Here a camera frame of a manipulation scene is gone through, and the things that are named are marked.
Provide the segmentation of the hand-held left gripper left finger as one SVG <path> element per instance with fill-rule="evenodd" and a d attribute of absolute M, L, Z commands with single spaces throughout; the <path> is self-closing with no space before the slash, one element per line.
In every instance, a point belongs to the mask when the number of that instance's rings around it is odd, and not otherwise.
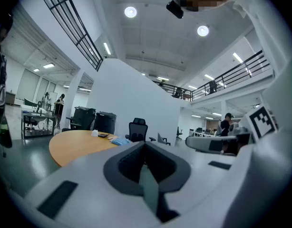
<path fill-rule="evenodd" d="M 139 179 L 145 163 L 145 143 L 134 143 L 132 147 L 112 156 L 104 164 L 104 177 L 118 192 L 131 196 L 144 195 L 144 188 L 139 184 Z"/>

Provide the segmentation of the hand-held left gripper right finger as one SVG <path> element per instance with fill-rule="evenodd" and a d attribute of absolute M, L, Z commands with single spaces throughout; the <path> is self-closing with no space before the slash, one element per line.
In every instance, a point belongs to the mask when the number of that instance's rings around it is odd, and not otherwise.
<path fill-rule="evenodd" d="M 145 163 L 158 183 L 160 193 L 179 191 L 191 175 L 187 161 L 150 142 L 145 142 Z"/>

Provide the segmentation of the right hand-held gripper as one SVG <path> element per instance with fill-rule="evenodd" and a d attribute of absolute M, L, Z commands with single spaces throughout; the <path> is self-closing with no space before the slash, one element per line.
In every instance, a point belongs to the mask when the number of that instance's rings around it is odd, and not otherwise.
<path fill-rule="evenodd" d="M 238 123 L 233 122 L 229 128 L 228 136 L 220 136 L 222 132 L 220 124 L 218 125 L 219 132 L 216 135 L 189 136 L 185 140 L 186 145 L 199 152 L 237 155 L 242 147 L 256 143 L 265 135 L 276 131 L 275 123 L 269 111 L 262 104 L 248 112 Z M 228 141 L 234 145 L 235 154 L 222 151 L 223 141 Z"/>

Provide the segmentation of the black mesh office chair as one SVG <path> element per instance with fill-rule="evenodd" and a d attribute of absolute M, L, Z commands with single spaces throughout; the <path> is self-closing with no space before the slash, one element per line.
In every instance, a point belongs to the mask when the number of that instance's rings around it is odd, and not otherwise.
<path fill-rule="evenodd" d="M 134 118 L 132 122 L 129 123 L 129 134 L 125 135 L 125 138 L 131 142 L 146 141 L 146 133 L 148 126 L 142 118 Z"/>

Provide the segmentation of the grey office chair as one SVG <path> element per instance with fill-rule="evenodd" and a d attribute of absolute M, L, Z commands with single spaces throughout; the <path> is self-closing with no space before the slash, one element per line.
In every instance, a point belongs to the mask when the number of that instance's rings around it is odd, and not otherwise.
<path fill-rule="evenodd" d="M 160 135 L 160 133 L 158 133 L 158 135 L 157 135 L 157 142 L 158 143 L 162 143 L 162 144 L 166 144 L 166 145 L 169 145 L 169 146 L 171 145 L 171 143 L 167 141 L 167 138 L 163 138 Z"/>

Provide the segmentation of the round wooden table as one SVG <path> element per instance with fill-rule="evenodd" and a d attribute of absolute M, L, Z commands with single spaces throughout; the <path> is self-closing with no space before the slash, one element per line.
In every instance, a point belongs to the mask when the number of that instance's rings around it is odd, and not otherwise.
<path fill-rule="evenodd" d="M 64 167 L 80 157 L 118 147 L 112 143 L 116 138 L 113 134 L 105 138 L 93 136 L 88 130 L 65 131 L 52 137 L 49 152 L 55 163 Z"/>

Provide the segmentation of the black balcony railing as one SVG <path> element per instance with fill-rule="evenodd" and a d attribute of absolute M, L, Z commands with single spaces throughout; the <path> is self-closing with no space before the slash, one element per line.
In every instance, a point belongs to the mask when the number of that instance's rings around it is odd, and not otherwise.
<path fill-rule="evenodd" d="M 205 82 L 201 83 L 198 87 L 190 85 L 187 88 L 183 88 L 168 84 L 161 78 L 154 81 L 154 83 L 172 97 L 191 102 L 227 89 L 271 69 L 271 64 L 265 57 L 263 51 L 260 50 L 245 61 L 242 61 L 215 78 L 205 75 Z"/>

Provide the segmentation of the person's white shirt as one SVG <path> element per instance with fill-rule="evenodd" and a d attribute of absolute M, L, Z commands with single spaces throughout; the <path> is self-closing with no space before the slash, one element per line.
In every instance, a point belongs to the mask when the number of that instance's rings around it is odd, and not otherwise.
<path fill-rule="evenodd" d="M 279 131 L 252 149 L 224 228 L 292 228 L 292 32 L 270 0 L 233 0 L 251 19 L 276 77 L 264 98 Z M 281 0 L 292 5 L 292 0 Z"/>

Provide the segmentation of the round ceiling light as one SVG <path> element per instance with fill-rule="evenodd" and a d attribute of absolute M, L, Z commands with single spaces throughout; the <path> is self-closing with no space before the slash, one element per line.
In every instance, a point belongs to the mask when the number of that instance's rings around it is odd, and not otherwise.
<path fill-rule="evenodd" d="M 135 7 L 128 6 L 125 8 L 124 14 L 127 18 L 134 18 L 137 15 L 137 10 Z"/>
<path fill-rule="evenodd" d="M 207 26 L 204 26 L 204 25 L 199 26 L 197 28 L 197 34 L 201 37 L 205 37 L 209 34 L 209 28 Z"/>

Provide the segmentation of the black mezzanine railing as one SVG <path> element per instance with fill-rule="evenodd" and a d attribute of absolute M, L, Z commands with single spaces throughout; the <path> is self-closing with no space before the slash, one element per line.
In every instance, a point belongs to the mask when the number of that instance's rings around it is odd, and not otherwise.
<path fill-rule="evenodd" d="M 92 41 L 73 0 L 44 0 L 44 2 L 76 48 L 98 71 L 103 57 Z"/>

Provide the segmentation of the metal frame workbench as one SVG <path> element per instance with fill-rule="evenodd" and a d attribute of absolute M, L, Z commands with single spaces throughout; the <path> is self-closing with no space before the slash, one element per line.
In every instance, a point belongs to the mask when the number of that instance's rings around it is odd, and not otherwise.
<path fill-rule="evenodd" d="M 57 118 L 53 114 L 21 111 L 21 138 L 53 136 Z"/>

